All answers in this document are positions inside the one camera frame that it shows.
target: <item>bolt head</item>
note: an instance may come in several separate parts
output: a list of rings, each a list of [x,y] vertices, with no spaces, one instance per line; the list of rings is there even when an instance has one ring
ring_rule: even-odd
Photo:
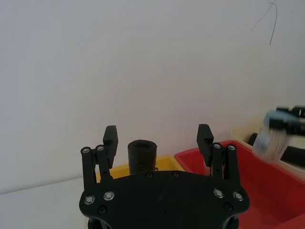
[[[235,147],[234,147],[234,146],[228,146],[228,148],[229,148],[230,150],[235,150]]]
[[[103,146],[99,146],[99,147],[97,147],[97,151],[102,151],[104,149],[104,147]]]
[[[114,192],[108,191],[104,194],[104,200],[112,200],[114,198]]]
[[[104,214],[106,212],[107,212],[107,207],[106,206],[102,205],[102,206],[99,207],[99,209],[98,209],[99,214]]]
[[[223,198],[224,197],[224,193],[223,191],[221,191],[220,189],[214,189],[214,195],[218,198]]]
[[[152,178],[153,173],[152,173],[152,172],[147,172],[147,173],[145,173],[145,176],[146,176],[147,178]]]
[[[180,176],[180,173],[178,171],[173,171],[173,176],[174,177],[179,177]]]
[[[227,211],[232,211],[232,210],[233,210],[233,207],[232,207],[231,204],[225,203],[225,204],[224,204],[224,209],[227,210]]]
[[[214,148],[219,149],[221,146],[219,144],[215,144]]]
[[[83,150],[82,150],[82,153],[83,154],[86,154],[86,153],[88,153],[89,152],[89,149],[88,148],[84,148]]]
[[[85,198],[84,203],[86,205],[89,205],[89,204],[92,204],[94,202],[94,200],[95,200],[95,196],[90,195]]]
[[[242,194],[240,194],[239,192],[234,192],[233,193],[233,196],[235,199],[237,199],[238,201],[243,201],[244,200],[244,197]]]

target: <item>white container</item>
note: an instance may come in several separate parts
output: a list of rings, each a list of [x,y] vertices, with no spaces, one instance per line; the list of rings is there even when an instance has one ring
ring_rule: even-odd
[[[263,125],[264,116],[254,119],[244,125],[235,127],[231,130],[231,137],[252,150],[252,146],[247,144],[249,138],[253,133],[258,133],[261,126]],[[292,137],[290,141],[290,146],[295,146],[298,148],[305,148],[305,137]],[[289,173],[305,180],[305,169],[284,161],[279,161],[277,163],[281,168],[288,171]]]

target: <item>yellow plastic container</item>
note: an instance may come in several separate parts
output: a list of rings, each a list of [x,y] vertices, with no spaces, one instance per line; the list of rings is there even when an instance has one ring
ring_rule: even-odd
[[[181,165],[176,161],[173,156],[159,156],[156,159],[156,167],[159,171],[166,171],[166,170],[180,170],[184,171]],[[116,179],[119,177],[125,177],[129,175],[129,166],[117,166],[110,169],[111,176]],[[99,182],[101,179],[100,174],[96,175],[96,180]]]

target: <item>red plastic container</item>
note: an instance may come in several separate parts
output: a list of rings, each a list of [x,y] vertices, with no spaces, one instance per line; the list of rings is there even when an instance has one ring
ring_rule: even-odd
[[[236,141],[222,145],[237,146],[241,183],[251,201],[249,210],[238,217],[239,228],[305,229],[305,183],[280,167],[260,161]],[[198,148],[174,157],[185,171],[206,175]]]

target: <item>white table surface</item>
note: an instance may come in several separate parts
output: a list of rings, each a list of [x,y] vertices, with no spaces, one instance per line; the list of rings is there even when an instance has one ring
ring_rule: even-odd
[[[82,178],[0,195],[1,229],[84,229]]]

